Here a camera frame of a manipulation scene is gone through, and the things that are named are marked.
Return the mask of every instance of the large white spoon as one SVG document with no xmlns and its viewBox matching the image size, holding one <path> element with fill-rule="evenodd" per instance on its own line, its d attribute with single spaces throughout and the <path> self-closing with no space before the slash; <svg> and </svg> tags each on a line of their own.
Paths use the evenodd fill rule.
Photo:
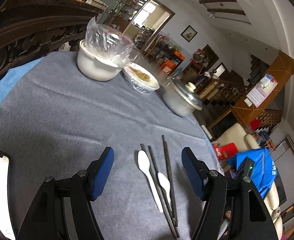
<svg viewBox="0 0 294 240">
<path fill-rule="evenodd" d="M 154 196 L 154 200 L 156 202 L 156 205 L 159 209 L 159 211 L 162 213 L 164 212 L 163 207 L 161 206 L 160 198 L 156 190 L 156 186 L 154 181 L 152 180 L 149 168 L 150 168 L 150 161 L 147 156 L 147 154 L 144 151 L 139 151 L 138 152 L 138 167 L 139 169 L 146 175 L 150 188 L 151 188 L 151 193 Z"/>
<path fill-rule="evenodd" d="M 169 194 L 170 193 L 170 182 L 166 178 L 166 176 L 164 174 L 162 174 L 161 172 L 159 172 L 157 175 L 158 175 L 159 184 L 166 191 L 167 200 L 168 200 L 169 206 L 171 206 L 170 194 Z"/>
</svg>

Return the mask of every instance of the lid knob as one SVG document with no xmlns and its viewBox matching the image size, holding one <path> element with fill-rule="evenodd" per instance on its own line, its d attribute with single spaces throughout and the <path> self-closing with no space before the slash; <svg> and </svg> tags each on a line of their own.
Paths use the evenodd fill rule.
<svg viewBox="0 0 294 240">
<path fill-rule="evenodd" d="M 196 89 L 195 85 L 191 82 L 188 82 L 185 87 L 188 89 L 188 91 L 190 91 L 191 93 L 194 92 L 194 90 Z"/>
</svg>

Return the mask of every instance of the chopstick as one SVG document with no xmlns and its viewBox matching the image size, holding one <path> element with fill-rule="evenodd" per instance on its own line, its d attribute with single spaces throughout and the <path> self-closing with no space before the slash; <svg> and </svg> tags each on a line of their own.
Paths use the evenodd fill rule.
<svg viewBox="0 0 294 240">
<path fill-rule="evenodd" d="M 142 150 L 144 152 L 146 152 L 146 148 L 143 144 L 140 144 L 140 147 L 142 148 Z M 175 227 L 173 226 L 173 223 L 172 223 L 172 220 L 171 220 L 171 217 L 169 215 L 169 211 L 167 211 L 167 209 L 165 208 L 165 205 L 162 201 L 162 198 L 160 197 L 160 190 L 159 190 L 159 182 L 158 180 L 156 180 L 155 176 L 154 176 L 154 173 L 152 172 L 152 170 L 150 169 L 150 174 L 151 174 L 151 177 L 152 177 L 152 180 L 155 182 L 156 184 L 156 190 L 157 190 L 157 193 L 159 195 L 159 198 L 160 198 L 160 202 L 161 202 L 161 206 L 163 207 L 163 210 L 164 210 L 164 215 L 166 217 L 166 220 L 167 220 L 167 223 L 169 225 L 169 228 L 170 228 L 170 231 L 173 235 L 173 238 L 174 239 L 177 239 L 177 235 L 176 235 L 176 231 L 175 231 Z"/>
<path fill-rule="evenodd" d="M 173 183 L 173 174 L 172 174 L 171 166 L 170 166 L 168 147 L 167 147 L 167 142 L 165 141 L 164 135 L 162 135 L 161 138 L 163 140 L 164 154 L 165 154 L 165 160 L 166 160 L 167 177 L 168 177 L 168 180 L 169 180 L 169 183 L 170 183 L 169 195 L 170 195 L 171 207 L 172 207 L 172 211 L 173 211 L 174 226 L 178 227 L 176 200 L 175 200 L 174 183 Z"/>
<path fill-rule="evenodd" d="M 154 165 L 154 169 L 155 169 L 155 173 L 156 173 L 156 180 L 158 182 L 158 185 L 160 186 L 160 183 L 159 183 L 159 180 L 158 180 L 158 176 L 157 176 L 159 170 L 158 170 L 158 167 L 157 167 L 157 164 L 156 164 L 155 156 L 154 156 L 154 153 L 153 153 L 152 148 L 151 148 L 150 145 L 148 145 L 148 149 L 149 149 L 149 153 L 150 153 L 150 156 L 151 156 L 152 163 Z M 166 204 L 168 213 L 169 213 L 170 218 L 172 220 L 172 223 L 174 225 L 174 229 L 175 229 L 176 235 L 177 235 L 178 238 L 180 238 L 180 235 L 179 235 L 179 232 L 178 232 L 178 228 L 175 227 L 174 220 L 173 220 L 173 217 L 172 217 L 172 214 L 171 214 L 171 211 L 170 211 L 171 208 L 170 208 L 170 204 L 168 202 L 167 196 L 166 196 L 166 191 L 161 186 L 160 186 L 160 189 L 161 189 L 161 192 L 163 194 L 163 198 L 165 200 L 165 204 Z"/>
</svg>

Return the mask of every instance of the pot lid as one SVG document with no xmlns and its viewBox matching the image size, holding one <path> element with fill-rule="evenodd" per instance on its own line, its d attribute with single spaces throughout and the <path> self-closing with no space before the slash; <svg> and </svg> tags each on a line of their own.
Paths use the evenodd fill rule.
<svg viewBox="0 0 294 240">
<path fill-rule="evenodd" d="M 174 89 L 193 107 L 201 110 L 202 101 L 199 96 L 194 92 L 196 89 L 195 85 L 191 82 L 188 84 L 179 80 L 178 78 L 171 78 L 170 81 L 174 85 Z"/>
</svg>

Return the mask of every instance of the beige armchair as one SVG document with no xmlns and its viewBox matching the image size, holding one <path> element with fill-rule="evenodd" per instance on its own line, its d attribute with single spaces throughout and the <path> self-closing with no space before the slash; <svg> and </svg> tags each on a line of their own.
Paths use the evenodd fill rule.
<svg viewBox="0 0 294 240">
<path fill-rule="evenodd" d="M 226 130 L 217 141 L 220 145 L 234 143 L 239 152 L 259 148 L 255 138 L 252 135 L 247 134 L 239 123 L 234 124 L 231 128 Z M 280 216 L 281 210 L 279 208 L 279 197 L 275 182 L 273 182 L 271 189 L 265 196 L 264 203 L 272 217 L 278 240 L 280 240 L 283 236 L 283 221 Z"/>
</svg>

